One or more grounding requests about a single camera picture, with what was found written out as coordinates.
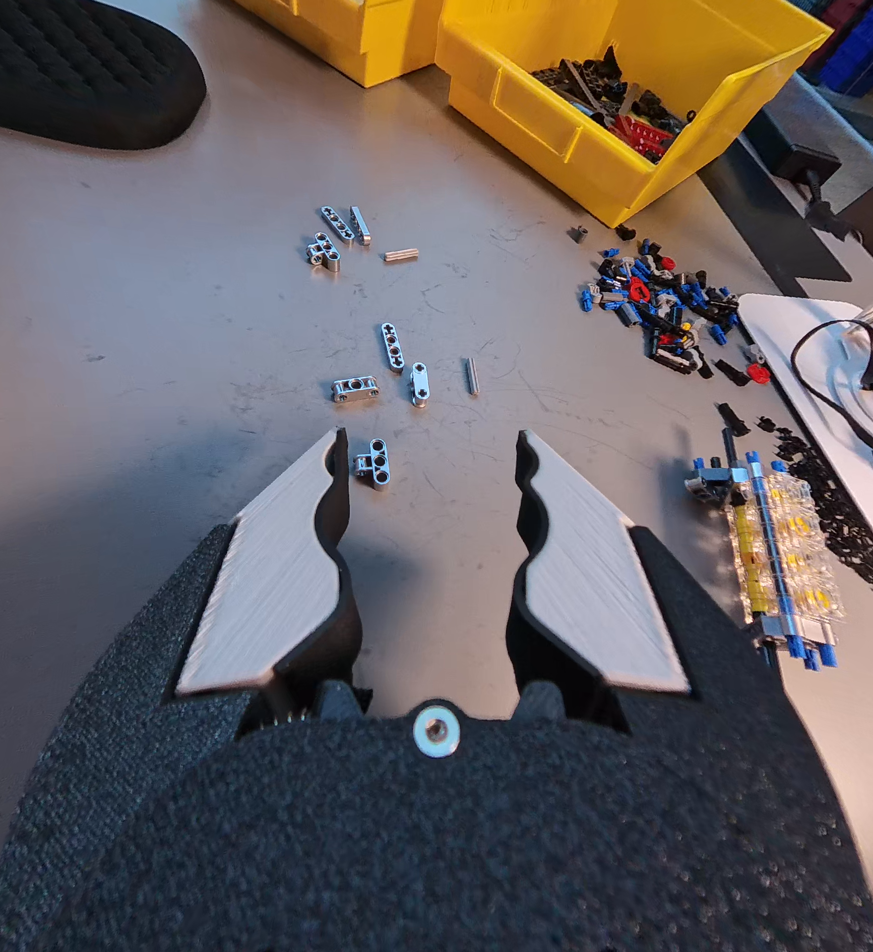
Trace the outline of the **pile of mixed brick parts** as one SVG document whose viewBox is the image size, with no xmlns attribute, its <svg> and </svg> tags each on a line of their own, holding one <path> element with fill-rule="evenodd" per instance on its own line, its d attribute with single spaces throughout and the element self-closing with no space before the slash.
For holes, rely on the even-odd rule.
<svg viewBox="0 0 873 952">
<path fill-rule="evenodd" d="M 660 244 L 619 225 L 617 244 L 599 253 L 592 280 L 576 301 L 583 313 L 605 313 L 636 331 L 647 359 L 683 376 L 712 379 L 723 374 L 735 386 L 772 382 L 766 357 L 755 344 L 740 345 L 741 364 L 708 360 L 704 344 L 725 348 L 740 327 L 740 298 L 708 282 L 704 269 L 681 270 Z"/>
</svg>

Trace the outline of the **shelf of coloured bins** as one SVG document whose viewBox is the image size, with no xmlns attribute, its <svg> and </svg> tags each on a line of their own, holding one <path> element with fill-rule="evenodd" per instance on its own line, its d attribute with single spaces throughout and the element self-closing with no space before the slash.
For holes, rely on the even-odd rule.
<svg viewBox="0 0 873 952">
<path fill-rule="evenodd" d="M 817 16 L 833 33 L 800 72 L 836 93 L 866 95 L 873 89 L 873 1 L 826 2 Z"/>
</svg>

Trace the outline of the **clear brick engine assembly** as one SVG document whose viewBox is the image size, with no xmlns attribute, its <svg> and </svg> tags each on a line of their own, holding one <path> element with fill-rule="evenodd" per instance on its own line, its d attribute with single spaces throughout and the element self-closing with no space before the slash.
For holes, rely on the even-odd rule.
<svg viewBox="0 0 873 952">
<path fill-rule="evenodd" d="M 726 520 L 746 629 L 765 662 L 784 651 L 809 671 L 836 668 L 842 603 L 810 487 L 780 460 L 741 460 L 739 432 L 724 428 L 723 457 L 694 459 L 685 488 Z"/>
</svg>

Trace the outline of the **yellow plastic bin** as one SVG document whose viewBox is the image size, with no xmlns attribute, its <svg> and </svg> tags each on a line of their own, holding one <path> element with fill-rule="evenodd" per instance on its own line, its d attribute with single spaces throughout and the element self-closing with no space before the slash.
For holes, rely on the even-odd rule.
<svg viewBox="0 0 873 952">
<path fill-rule="evenodd" d="M 613 227 L 719 155 L 832 30 L 782 1 L 445 2 L 436 64 L 449 103 Z M 532 72 L 603 57 L 696 116 L 657 164 Z"/>
<path fill-rule="evenodd" d="M 435 63 L 442 1 L 240 1 L 369 89 Z"/>
</svg>

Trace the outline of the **black power adapter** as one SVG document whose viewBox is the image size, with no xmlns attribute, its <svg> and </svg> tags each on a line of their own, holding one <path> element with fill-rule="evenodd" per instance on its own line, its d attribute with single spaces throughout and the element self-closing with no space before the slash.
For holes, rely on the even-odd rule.
<svg viewBox="0 0 873 952">
<path fill-rule="evenodd" d="M 835 214 L 830 202 L 822 195 L 823 185 L 842 167 L 838 157 L 823 150 L 787 144 L 763 161 L 775 177 L 807 188 L 804 218 L 812 228 L 828 232 L 840 241 L 848 236 L 859 236 L 852 225 Z"/>
</svg>

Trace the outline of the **black round cushion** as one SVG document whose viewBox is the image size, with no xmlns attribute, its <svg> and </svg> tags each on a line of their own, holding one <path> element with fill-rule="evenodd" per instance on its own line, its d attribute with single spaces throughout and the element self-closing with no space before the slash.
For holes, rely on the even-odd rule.
<svg viewBox="0 0 873 952">
<path fill-rule="evenodd" d="M 155 149 L 206 99 L 169 30 L 90 1 L 0 1 L 0 127 L 96 149 Z"/>
</svg>

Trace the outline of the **pile of black pins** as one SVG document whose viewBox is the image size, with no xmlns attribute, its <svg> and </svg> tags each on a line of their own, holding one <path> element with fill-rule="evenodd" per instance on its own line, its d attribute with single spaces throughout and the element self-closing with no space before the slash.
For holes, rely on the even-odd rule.
<svg viewBox="0 0 873 952">
<path fill-rule="evenodd" d="M 873 535 L 834 470 L 791 429 L 764 416 L 756 424 L 776 435 L 776 456 L 794 477 L 809 485 L 828 549 L 873 590 Z"/>
</svg>

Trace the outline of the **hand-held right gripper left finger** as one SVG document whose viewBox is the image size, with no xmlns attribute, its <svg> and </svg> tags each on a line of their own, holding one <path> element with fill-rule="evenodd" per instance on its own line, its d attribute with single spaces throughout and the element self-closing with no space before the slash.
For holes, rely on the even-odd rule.
<svg viewBox="0 0 873 952">
<path fill-rule="evenodd" d="M 275 720 L 350 688 L 362 626 L 338 545 L 350 517 L 348 439 L 337 427 L 234 517 L 193 627 L 175 697 L 256 694 Z"/>
</svg>

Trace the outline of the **pile of black brick parts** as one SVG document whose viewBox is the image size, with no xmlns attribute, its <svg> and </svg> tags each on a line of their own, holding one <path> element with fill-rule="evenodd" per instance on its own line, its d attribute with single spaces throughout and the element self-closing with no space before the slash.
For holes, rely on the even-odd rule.
<svg viewBox="0 0 873 952">
<path fill-rule="evenodd" d="M 697 115 L 674 113 L 654 90 L 626 80 L 613 45 L 599 59 L 562 58 L 531 76 L 653 165 Z"/>
</svg>

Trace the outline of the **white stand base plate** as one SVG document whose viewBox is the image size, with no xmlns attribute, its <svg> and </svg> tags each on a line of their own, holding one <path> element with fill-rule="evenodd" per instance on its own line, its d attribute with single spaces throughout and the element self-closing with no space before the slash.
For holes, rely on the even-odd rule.
<svg viewBox="0 0 873 952">
<path fill-rule="evenodd" d="M 800 350 L 798 369 L 807 383 L 844 407 L 873 435 L 873 392 L 860 386 L 869 359 L 869 337 L 853 325 L 841 323 L 860 314 L 851 303 L 763 294 L 740 298 L 740 320 L 765 355 L 766 363 L 811 441 L 858 507 L 873 535 L 873 452 L 848 423 L 802 387 L 790 356 L 809 331 L 822 329 Z"/>
</svg>

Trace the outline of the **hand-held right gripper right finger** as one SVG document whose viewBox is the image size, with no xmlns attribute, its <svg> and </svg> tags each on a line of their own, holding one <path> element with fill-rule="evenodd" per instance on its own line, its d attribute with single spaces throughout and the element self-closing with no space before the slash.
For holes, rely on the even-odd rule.
<svg viewBox="0 0 873 952">
<path fill-rule="evenodd" d="M 516 531 L 507 649 L 519 686 L 592 679 L 688 696 L 689 678 L 633 543 L 634 523 L 531 430 L 516 441 Z"/>
</svg>

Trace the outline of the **grey desk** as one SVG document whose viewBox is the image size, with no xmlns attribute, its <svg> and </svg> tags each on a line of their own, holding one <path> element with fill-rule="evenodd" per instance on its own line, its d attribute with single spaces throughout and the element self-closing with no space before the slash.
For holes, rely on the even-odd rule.
<svg viewBox="0 0 873 952">
<path fill-rule="evenodd" d="M 0 851 L 113 639 L 336 426 L 353 453 L 373 436 L 392 452 L 388 489 L 350 481 L 340 546 L 375 715 L 430 698 L 512 712 L 525 428 L 739 624 L 730 545 L 682 481 L 721 452 L 719 402 L 772 456 L 756 419 L 795 424 L 776 389 L 677 375 L 583 313 L 576 291 L 615 235 L 451 109 L 436 67 L 360 89 L 232 2 L 123 6 L 199 60 L 208 97 L 187 133 L 125 153 L 0 129 Z M 349 227 L 359 207 L 371 245 L 343 244 L 322 206 Z M 309 265 L 315 232 L 339 272 Z M 408 247 L 417 261 L 383 261 Z M 378 398 L 333 401 L 335 380 L 367 375 Z"/>
</svg>

